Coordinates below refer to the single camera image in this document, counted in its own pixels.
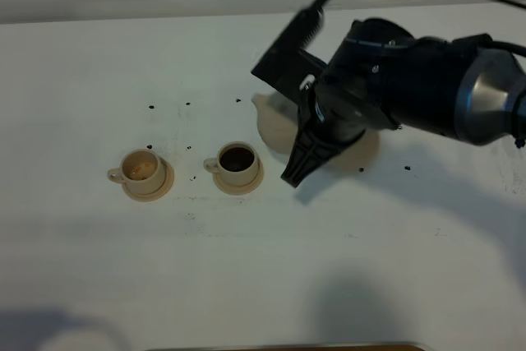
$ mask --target cup with coffee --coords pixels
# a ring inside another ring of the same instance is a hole
[[[152,150],[127,154],[120,167],[108,171],[110,181],[136,201],[153,201],[166,194],[173,184],[173,168]]]
[[[230,195],[253,191],[263,179],[263,166],[256,150],[242,141],[228,143],[203,165],[214,175],[217,187]]]

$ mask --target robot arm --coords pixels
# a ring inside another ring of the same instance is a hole
[[[489,35],[415,39],[392,22],[368,19],[352,24],[325,64],[305,51],[321,25],[319,4],[301,10],[252,70],[298,105],[282,175],[293,187],[368,127],[403,123],[474,145],[511,135],[524,145],[526,75],[511,53],[524,48]]]

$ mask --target white table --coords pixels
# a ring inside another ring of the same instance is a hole
[[[490,4],[330,12],[311,51],[328,60],[369,16],[526,44],[526,14]],[[526,347],[524,153],[406,127],[363,173],[292,189],[250,101],[272,92],[250,70],[289,18],[0,26],[0,348]],[[202,168],[232,140],[265,165],[247,196]],[[138,203],[106,171],[149,144],[176,182]]]

